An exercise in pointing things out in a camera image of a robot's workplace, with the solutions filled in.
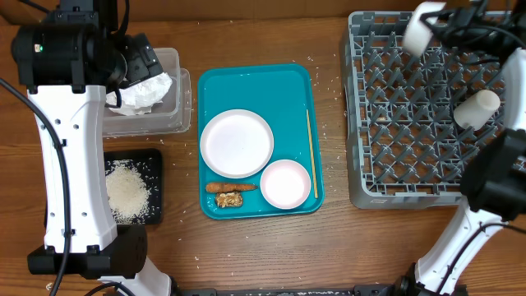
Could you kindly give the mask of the orange carrot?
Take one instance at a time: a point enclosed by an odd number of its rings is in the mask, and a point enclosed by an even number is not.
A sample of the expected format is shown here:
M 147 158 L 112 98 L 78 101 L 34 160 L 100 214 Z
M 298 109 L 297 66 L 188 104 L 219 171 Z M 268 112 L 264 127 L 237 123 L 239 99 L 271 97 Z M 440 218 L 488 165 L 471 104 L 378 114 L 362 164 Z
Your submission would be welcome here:
M 245 183 L 208 183 L 205 186 L 208 193 L 246 192 L 257 188 L 257 185 Z

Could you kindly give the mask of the cream bowl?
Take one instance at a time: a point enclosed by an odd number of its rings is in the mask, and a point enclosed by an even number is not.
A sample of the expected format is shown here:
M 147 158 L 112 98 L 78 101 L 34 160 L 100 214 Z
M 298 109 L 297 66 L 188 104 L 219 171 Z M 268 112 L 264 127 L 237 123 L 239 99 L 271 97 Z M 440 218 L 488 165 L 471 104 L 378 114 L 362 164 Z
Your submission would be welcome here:
M 416 57 L 424 54 L 431 41 L 432 32 L 420 21 L 420 17 L 424 13 L 438 12 L 444 7 L 445 2 L 422 2 L 417 6 L 404 32 L 402 45 L 406 52 Z

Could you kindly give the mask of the wooden chopstick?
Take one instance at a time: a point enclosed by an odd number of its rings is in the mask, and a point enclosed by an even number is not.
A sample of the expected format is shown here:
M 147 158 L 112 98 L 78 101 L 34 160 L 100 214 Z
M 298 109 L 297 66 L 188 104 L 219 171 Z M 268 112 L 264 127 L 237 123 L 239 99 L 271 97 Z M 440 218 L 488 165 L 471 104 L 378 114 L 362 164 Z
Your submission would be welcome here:
M 316 179 L 316 161 L 314 157 L 314 149 L 313 149 L 313 139 L 312 139 L 312 133 L 311 133 L 311 120 L 310 120 L 310 114 L 309 109 L 306 109 L 306 120 L 307 120 L 307 133 L 308 133 L 308 140 L 309 140 L 309 149 L 310 149 L 310 159 L 311 159 L 311 171 L 312 171 L 312 181 L 313 181 L 313 188 L 314 188 L 314 197 L 318 198 L 318 190 L 317 190 L 317 179 Z

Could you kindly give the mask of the large pink plate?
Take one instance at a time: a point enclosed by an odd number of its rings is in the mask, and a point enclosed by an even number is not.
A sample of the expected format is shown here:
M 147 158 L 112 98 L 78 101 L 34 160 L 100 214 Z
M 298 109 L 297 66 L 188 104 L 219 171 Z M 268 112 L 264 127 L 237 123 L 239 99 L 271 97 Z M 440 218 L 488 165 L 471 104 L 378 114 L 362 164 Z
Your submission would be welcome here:
M 274 151 L 274 135 L 263 117 L 245 109 L 214 116 L 204 127 L 200 152 L 205 164 L 225 178 L 247 178 L 262 170 Z

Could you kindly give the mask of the white plastic cup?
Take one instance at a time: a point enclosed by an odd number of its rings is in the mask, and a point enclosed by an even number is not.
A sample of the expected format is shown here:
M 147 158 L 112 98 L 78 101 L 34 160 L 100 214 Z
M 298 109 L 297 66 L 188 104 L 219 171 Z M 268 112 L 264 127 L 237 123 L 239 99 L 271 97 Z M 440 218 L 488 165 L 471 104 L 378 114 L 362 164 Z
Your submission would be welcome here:
M 501 105 L 499 96 L 491 90 L 480 90 L 454 109 L 453 118 L 463 129 L 481 129 Z

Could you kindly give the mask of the white napkin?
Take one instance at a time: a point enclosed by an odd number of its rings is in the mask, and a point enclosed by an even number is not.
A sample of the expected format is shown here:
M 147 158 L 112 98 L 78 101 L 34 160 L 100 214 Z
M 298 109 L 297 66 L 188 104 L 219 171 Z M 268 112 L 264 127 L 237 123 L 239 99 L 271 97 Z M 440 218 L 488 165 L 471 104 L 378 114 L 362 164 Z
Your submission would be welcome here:
M 166 96 L 172 84 L 172 77 L 164 72 L 126 89 L 121 89 L 121 107 L 109 110 L 124 116 L 150 113 L 155 104 L 163 102 L 163 97 Z

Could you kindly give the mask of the brown food scrap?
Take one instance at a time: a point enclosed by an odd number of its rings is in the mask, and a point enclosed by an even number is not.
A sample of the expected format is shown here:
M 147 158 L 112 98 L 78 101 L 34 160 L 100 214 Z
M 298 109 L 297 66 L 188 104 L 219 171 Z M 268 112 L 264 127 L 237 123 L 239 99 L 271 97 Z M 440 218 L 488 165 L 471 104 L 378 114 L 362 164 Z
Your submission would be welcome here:
M 241 207 L 243 198 L 240 192 L 218 192 L 215 195 L 215 203 L 218 208 Z

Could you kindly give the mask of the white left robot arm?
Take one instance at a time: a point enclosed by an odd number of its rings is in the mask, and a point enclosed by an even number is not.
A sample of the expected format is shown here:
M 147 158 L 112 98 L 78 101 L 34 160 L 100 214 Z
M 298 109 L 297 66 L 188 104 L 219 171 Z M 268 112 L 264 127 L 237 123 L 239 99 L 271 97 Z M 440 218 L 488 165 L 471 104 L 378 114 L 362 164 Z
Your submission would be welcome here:
M 115 1 L 62 0 L 12 41 L 18 93 L 35 115 L 47 190 L 46 233 L 30 273 L 97 280 L 125 295 L 176 295 L 175 280 L 147 256 L 141 224 L 119 225 L 108 203 L 103 123 L 106 95 L 162 67 L 144 35 L 127 34 Z

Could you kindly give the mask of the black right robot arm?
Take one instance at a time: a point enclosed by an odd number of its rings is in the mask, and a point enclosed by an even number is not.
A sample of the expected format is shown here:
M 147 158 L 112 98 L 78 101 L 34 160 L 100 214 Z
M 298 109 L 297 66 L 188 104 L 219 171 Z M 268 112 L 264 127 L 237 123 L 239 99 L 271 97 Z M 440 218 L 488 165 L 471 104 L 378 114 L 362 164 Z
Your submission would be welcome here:
M 432 39 L 448 49 L 491 55 L 505 81 L 504 131 L 464 170 L 463 195 L 454 217 L 431 250 L 383 295 L 465 295 L 459 277 L 484 244 L 525 212 L 525 173 L 514 168 L 525 156 L 525 3 L 510 18 L 485 20 L 487 2 L 446 8 L 423 2 L 413 12 L 403 38 L 404 50 L 423 55 Z

